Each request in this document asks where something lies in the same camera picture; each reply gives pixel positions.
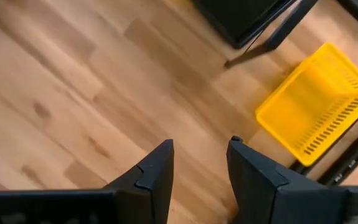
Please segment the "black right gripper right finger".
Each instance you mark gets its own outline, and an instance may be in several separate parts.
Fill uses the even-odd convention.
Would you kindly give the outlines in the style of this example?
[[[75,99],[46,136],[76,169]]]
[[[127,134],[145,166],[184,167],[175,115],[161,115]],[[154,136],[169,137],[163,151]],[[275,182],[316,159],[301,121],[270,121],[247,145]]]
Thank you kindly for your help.
[[[358,186],[328,187],[232,136],[227,165],[238,213],[229,224],[358,224]]]

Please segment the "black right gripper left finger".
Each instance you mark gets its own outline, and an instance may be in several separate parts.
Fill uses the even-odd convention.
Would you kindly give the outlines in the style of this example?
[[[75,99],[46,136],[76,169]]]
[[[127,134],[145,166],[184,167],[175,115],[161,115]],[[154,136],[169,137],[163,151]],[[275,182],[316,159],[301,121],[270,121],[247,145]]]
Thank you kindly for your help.
[[[166,224],[173,179],[167,139],[100,189],[0,191],[0,224]]]

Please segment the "yellow slotted plastic basket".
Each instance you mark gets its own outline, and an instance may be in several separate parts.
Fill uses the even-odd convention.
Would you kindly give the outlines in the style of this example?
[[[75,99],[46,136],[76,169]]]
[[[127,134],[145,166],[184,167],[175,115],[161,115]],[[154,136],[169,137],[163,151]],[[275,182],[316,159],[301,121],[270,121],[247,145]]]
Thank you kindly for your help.
[[[302,165],[310,166],[358,119],[358,67],[325,43],[288,75],[255,115]]]

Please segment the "black slotted plastic basket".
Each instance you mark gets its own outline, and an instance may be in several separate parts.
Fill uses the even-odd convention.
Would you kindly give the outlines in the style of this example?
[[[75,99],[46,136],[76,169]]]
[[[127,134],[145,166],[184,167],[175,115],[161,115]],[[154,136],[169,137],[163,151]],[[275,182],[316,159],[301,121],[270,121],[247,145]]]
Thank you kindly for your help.
[[[246,45],[296,0],[192,0],[208,23],[235,49]]]

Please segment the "black metal shelf frame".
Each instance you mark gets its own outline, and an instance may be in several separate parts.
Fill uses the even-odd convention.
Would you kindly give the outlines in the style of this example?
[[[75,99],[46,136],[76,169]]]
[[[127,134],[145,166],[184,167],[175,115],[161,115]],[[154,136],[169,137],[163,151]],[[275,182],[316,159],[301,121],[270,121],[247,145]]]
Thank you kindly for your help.
[[[300,3],[284,19],[280,26],[262,44],[252,50],[247,49],[241,56],[229,60],[225,67],[231,68],[252,58],[274,51],[285,40],[296,25],[319,0],[300,0]],[[358,20],[358,0],[339,0],[340,4]],[[358,168],[358,138],[318,179],[326,185],[340,185]]]

